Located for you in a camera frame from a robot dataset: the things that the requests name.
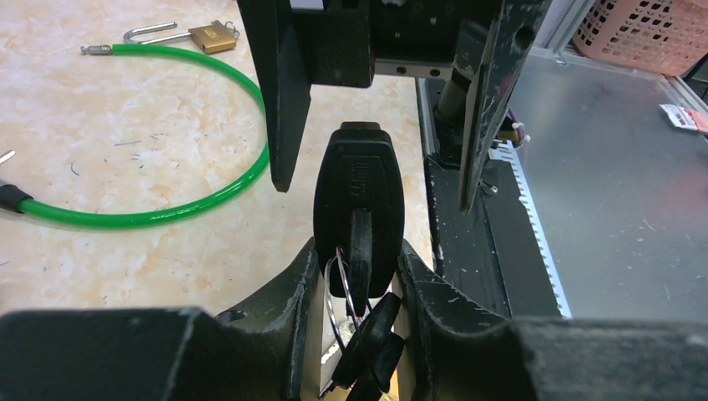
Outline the black padlock with keys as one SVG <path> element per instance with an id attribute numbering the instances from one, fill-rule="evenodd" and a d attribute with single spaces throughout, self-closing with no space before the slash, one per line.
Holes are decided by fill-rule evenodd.
<path id="1" fill-rule="evenodd" d="M 393 332 L 402 300 L 389 287 L 402 251 L 405 204 L 390 135 L 374 122 L 344 122 L 316 182 L 314 240 L 326 298 L 342 298 L 354 333 L 331 384 L 350 400 L 389 392 L 404 348 Z"/>

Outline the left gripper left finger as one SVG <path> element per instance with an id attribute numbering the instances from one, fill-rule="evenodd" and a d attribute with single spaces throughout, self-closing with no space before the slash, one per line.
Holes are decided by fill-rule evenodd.
<path id="1" fill-rule="evenodd" d="M 312 241 L 242 302 L 34 310 L 1 318 L 4 400 L 316 400 L 320 270 Z"/>

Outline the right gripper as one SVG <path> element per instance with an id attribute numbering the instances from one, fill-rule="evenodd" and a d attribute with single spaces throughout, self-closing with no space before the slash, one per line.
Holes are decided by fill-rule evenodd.
<path id="1" fill-rule="evenodd" d="M 471 76 L 458 209 L 473 207 L 485 158 L 550 1 L 238 0 L 265 107 L 271 180 L 290 189 L 313 84 L 368 88 L 377 75 Z"/>

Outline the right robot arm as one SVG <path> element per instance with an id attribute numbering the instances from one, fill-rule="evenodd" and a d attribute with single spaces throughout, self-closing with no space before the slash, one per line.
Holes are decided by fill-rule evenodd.
<path id="1" fill-rule="evenodd" d="M 289 190 L 311 87 L 367 88 L 378 74 L 442 79 L 437 119 L 462 135 L 458 207 L 471 210 L 547 1 L 240 1 L 260 85 L 271 180 Z"/>

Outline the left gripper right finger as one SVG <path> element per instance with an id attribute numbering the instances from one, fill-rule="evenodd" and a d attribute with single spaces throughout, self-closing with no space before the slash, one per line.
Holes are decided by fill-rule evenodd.
<path id="1" fill-rule="evenodd" d="M 507 319 L 399 256 L 406 321 L 399 390 L 412 400 L 704 400 L 707 327 Z"/>

